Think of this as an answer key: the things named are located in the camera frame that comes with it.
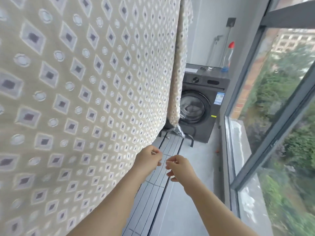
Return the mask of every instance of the dark gray washing machine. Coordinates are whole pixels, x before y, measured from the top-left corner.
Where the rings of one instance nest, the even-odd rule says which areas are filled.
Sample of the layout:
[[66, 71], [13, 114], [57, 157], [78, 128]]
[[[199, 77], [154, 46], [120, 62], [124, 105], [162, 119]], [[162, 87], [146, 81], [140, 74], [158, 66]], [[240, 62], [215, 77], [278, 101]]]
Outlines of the dark gray washing machine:
[[[230, 80], [221, 68], [186, 64], [180, 100], [179, 125], [195, 141], [209, 141]], [[165, 128], [172, 125], [167, 121]]]

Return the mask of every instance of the red bottle cap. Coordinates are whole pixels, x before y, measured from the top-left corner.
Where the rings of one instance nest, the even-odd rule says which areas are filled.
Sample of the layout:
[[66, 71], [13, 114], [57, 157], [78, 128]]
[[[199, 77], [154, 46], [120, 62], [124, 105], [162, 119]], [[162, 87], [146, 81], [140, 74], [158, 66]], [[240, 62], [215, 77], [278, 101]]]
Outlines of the red bottle cap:
[[232, 41], [232, 42], [229, 44], [229, 48], [230, 48], [230, 49], [234, 49], [234, 46], [235, 46], [235, 42]]

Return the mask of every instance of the washing machine porthole glass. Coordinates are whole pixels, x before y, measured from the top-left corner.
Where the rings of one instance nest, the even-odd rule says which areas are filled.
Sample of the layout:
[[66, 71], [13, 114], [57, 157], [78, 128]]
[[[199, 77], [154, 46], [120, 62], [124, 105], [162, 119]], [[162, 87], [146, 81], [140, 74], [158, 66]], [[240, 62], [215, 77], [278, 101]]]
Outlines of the washing machine porthole glass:
[[184, 96], [180, 100], [180, 118], [189, 121], [198, 121], [204, 114], [203, 102], [194, 96]]

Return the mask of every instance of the plastic bottle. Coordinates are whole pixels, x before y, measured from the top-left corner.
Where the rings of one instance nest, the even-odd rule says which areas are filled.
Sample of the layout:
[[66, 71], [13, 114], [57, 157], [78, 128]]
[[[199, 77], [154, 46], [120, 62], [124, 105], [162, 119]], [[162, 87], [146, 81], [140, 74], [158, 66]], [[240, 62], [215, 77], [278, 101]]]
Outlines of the plastic bottle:
[[224, 59], [223, 59], [223, 66], [222, 66], [222, 69], [221, 69], [222, 72], [229, 71], [230, 63], [231, 63], [231, 59], [232, 59], [232, 54], [233, 54], [233, 50], [234, 50], [234, 46], [235, 46], [235, 42], [234, 41], [229, 44], [229, 47], [228, 47], [228, 49], [226, 51], [226, 54], [224, 56]]

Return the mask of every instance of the window frame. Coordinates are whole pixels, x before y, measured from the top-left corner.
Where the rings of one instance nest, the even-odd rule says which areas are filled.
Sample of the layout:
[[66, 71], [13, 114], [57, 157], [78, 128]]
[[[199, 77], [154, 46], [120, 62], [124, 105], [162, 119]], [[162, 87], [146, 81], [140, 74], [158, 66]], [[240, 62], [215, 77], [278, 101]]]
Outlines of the window frame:
[[302, 116], [315, 96], [314, 61], [300, 84], [287, 100], [286, 104], [282, 107], [279, 113], [277, 113], [277, 121], [273, 123], [265, 133], [264, 139], [258, 149], [252, 152], [242, 169], [238, 172], [238, 174], [235, 174], [229, 116], [232, 113], [237, 99], [245, 85], [247, 74], [256, 59], [267, 29], [315, 29], [315, 23], [310, 21], [315, 19], [315, 11], [312, 11], [315, 10], [315, 0], [270, 11], [274, 9], [278, 2], [279, 0], [269, 1], [232, 93], [231, 101], [228, 103], [224, 114], [230, 208], [238, 217], [240, 217], [238, 192], [253, 177], [258, 167], [260, 167], [264, 161], [270, 157], [273, 150], [277, 147], [281, 140], [286, 137], [287, 133], [289, 133], [291, 128], [295, 125], [297, 119]]

